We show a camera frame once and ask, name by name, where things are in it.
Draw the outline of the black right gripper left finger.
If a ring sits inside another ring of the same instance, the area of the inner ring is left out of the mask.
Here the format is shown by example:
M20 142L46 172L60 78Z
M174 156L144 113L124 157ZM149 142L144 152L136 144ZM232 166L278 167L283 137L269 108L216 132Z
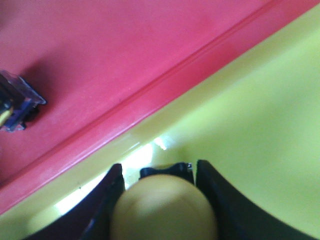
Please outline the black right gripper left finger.
M124 191L123 168L120 163L116 163L75 207L26 239L108 240L111 215Z

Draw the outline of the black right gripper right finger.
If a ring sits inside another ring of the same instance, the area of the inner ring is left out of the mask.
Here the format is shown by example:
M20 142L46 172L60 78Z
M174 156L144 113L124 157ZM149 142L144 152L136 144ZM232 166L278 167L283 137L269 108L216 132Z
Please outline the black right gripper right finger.
M219 240L313 240L249 200L207 160L196 164L196 186L210 202Z

